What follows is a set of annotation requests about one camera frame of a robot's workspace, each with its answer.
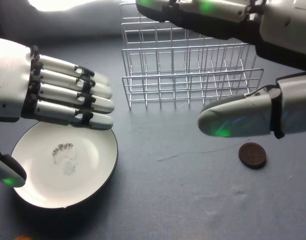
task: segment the dark brown disc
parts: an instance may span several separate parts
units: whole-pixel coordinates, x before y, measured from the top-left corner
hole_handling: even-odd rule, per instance
[[[251,169],[260,169],[267,161],[264,148],[254,142],[243,144],[238,150],[238,157],[245,166]]]

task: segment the plate rim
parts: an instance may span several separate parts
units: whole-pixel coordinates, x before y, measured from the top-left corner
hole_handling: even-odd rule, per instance
[[[53,124],[53,125],[62,125],[62,124],[55,124],[55,123],[51,123],[51,122],[38,121],[37,123],[35,123],[34,125],[32,125],[29,129],[27,129],[27,130],[22,134],[22,136],[17,140],[17,142],[16,142],[16,144],[15,144],[15,146],[13,147],[13,150],[12,150],[12,152],[11,152],[11,157],[12,157],[12,155],[13,155],[14,149],[15,149],[16,146],[18,145],[19,141],[23,138],[23,136],[24,136],[30,129],[32,129],[33,127],[35,127],[36,125],[38,125],[38,124],[43,124],[43,123],[46,123],[46,124]],[[69,124],[69,125],[62,125],[62,126],[65,126],[65,127],[71,126],[71,127],[75,128],[74,126],[72,126],[72,125],[70,125],[70,124]],[[91,198],[94,194],[98,193],[98,192],[108,183],[108,181],[111,179],[113,173],[115,172],[116,167],[117,167],[117,164],[118,164],[118,158],[119,158],[119,144],[118,144],[117,136],[115,135],[115,133],[114,133],[114,131],[113,131],[112,129],[108,129],[108,130],[111,130],[111,131],[112,131],[113,136],[114,136],[114,138],[115,138],[115,143],[116,143],[116,159],[115,159],[115,163],[114,163],[114,166],[113,166],[113,169],[112,169],[111,173],[109,174],[109,176],[107,177],[107,179],[105,180],[105,182],[104,182],[95,192],[93,192],[90,196],[84,198],[84,199],[81,200],[81,201],[78,201],[78,202],[76,202],[76,203],[73,203],[73,204],[70,204],[70,205],[67,205],[67,206],[46,207],[46,206],[36,205],[36,204],[33,204],[33,203],[31,203],[31,202],[25,200],[25,199],[18,193],[17,188],[16,188],[16,187],[13,187],[14,191],[16,192],[16,194],[17,194],[21,199],[23,199],[26,203],[31,204],[31,205],[36,206],[36,207],[39,207],[39,208],[44,208],[44,209],[65,209],[65,208],[67,208],[67,207],[74,206],[74,205],[76,205],[76,204],[82,203],[82,202],[86,201],[87,199]]]

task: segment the gray tablecloth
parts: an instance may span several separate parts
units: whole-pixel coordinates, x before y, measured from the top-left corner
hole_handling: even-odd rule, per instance
[[[118,164],[104,189],[66,209],[32,207],[0,183],[0,239],[306,240],[306,133],[215,138],[197,127],[199,104],[129,111],[121,49],[121,39],[41,47],[111,79]],[[256,67],[265,69],[261,85],[296,72],[259,58]],[[1,151],[10,154],[34,123],[0,122]],[[265,168],[240,163],[244,142],[265,148]]]

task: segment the white plate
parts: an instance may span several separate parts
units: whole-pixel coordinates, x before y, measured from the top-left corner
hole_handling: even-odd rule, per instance
[[[27,173],[15,188],[30,204],[65,208],[94,194],[113,173],[118,145],[112,130],[39,122],[16,144],[12,157]]]

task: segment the metal dish rack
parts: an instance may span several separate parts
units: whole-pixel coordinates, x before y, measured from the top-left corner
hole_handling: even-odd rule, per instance
[[[122,83],[132,103],[202,102],[259,87],[263,69],[254,68],[253,46],[236,39],[218,40],[156,22],[141,15],[135,3],[120,5],[125,77]]]

